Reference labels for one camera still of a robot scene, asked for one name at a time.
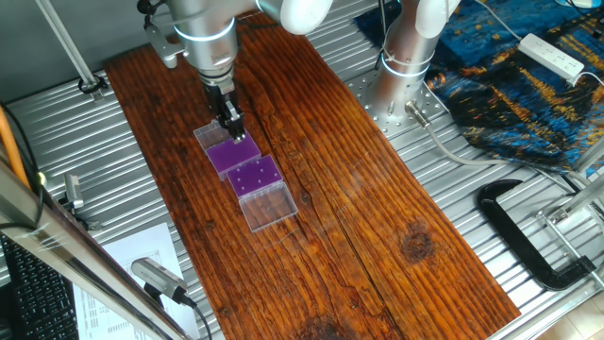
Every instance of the black clamp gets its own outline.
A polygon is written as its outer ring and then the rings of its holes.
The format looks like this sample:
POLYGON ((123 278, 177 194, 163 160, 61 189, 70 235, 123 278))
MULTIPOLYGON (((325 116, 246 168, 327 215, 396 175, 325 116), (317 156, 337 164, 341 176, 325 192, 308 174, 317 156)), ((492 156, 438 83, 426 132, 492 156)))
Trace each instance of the black clamp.
POLYGON ((94 75, 94 77, 98 81, 96 82, 96 85, 92 86, 90 89, 84 89, 84 79, 79 80, 79 82, 77 83, 77 88, 84 94, 93 94, 101 89, 107 89, 109 87, 103 77, 97 75, 94 75))
POLYGON ((564 290, 596 270, 596 266, 587 256, 581 256, 560 271, 554 270, 547 263, 539 250, 496 201, 498 196, 521 183, 522 180, 504 179, 487 184, 478 194, 478 206, 534 279, 545 289, 564 290))

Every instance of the wooden plank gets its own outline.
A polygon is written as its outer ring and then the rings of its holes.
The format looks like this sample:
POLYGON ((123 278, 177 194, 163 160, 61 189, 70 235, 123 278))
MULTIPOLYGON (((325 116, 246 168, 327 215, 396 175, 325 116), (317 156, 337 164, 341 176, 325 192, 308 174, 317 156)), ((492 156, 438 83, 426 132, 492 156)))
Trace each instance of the wooden plank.
POLYGON ((106 68, 226 338, 484 339, 519 316, 305 38, 241 41, 246 128, 299 209, 257 233, 193 136, 212 118, 195 70, 150 46, 106 68))

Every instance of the metal rod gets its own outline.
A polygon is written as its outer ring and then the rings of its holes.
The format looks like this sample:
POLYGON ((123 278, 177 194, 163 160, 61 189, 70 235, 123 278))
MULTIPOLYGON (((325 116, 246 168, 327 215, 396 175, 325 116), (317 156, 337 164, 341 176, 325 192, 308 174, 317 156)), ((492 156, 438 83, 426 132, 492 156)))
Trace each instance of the metal rod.
POLYGON ((48 24, 53 28, 55 35, 59 39, 60 44, 63 45, 63 49, 65 49, 67 56, 69 56, 69 59, 72 61, 79 76, 84 80, 84 84, 87 87, 94 86, 96 84, 96 79, 92 75, 88 65, 86 65, 86 61, 84 61, 82 55, 79 54, 76 44, 70 37, 69 32, 67 32, 67 28, 65 28, 65 25, 60 20, 55 8, 50 3, 50 0, 36 0, 36 3, 38 4, 38 7, 40 7, 42 14, 44 14, 48 24))
MULTIPOLYGON (((543 217, 543 219, 545 220, 545 222, 547 223, 547 225, 554 230, 554 232, 556 233, 556 235, 558 235, 558 237, 573 252, 573 254, 577 258, 580 258, 581 254, 579 254, 579 252, 577 251, 577 249, 573 245, 571 245, 570 241, 568 241, 568 239, 562 234, 562 232, 558 229, 558 227, 556 227, 556 225, 553 224, 547 218, 547 216, 544 215, 544 212, 538 212, 538 214, 539 214, 540 217, 543 217)), ((593 272, 590 273, 590 275, 594 278, 594 280, 596 280, 596 282, 602 287, 602 289, 604 289, 604 281, 597 275, 597 273, 595 271, 593 271, 593 272)))
POLYGON ((585 151, 575 162, 573 168, 576 172, 581 174, 592 166, 594 162, 601 159, 602 156, 604 156, 604 137, 601 137, 595 144, 587 149, 587 151, 585 151))
POLYGON ((566 202, 562 206, 562 209, 568 214, 577 212, 602 195, 604 195, 604 176, 596 178, 596 180, 583 188, 573 199, 566 202))
MULTIPOLYGON (((0 183, 0 223, 33 225, 39 199, 1 161, 0 183)), ((0 233, 151 338, 192 340, 61 206, 43 205, 35 231, 6 228, 0 233)))

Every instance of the power strip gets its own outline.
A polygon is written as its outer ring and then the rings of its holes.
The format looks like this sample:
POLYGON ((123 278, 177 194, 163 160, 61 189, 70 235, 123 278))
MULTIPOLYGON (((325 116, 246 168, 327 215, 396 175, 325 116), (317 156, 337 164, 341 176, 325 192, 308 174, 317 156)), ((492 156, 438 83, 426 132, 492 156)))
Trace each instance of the power strip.
POLYGON ((578 60, 532 33, 518 44, 518 50, 569 81, 576 79, 584 67, 578 60))

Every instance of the wood knot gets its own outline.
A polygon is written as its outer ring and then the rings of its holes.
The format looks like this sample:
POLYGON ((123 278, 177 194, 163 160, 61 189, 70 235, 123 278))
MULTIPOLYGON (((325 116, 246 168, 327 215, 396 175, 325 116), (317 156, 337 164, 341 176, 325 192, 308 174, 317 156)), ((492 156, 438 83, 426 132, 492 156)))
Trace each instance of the wood knot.
POLYGON ((402 250, 409 262, 417 264, 429 255, 432 250, 432 240, 427 233, 416 232, 405 238, 402 250))
POLYGON ((310 194, 307 191, 303 191, 302 192, 302 202, 304 203, 310 203, 310 194))
POLYGON ((323 316, 317 316, 307 321, 302 332, 296 337, 297 340, 348 340, 344 333, 344 327, 333 320, 323 316))

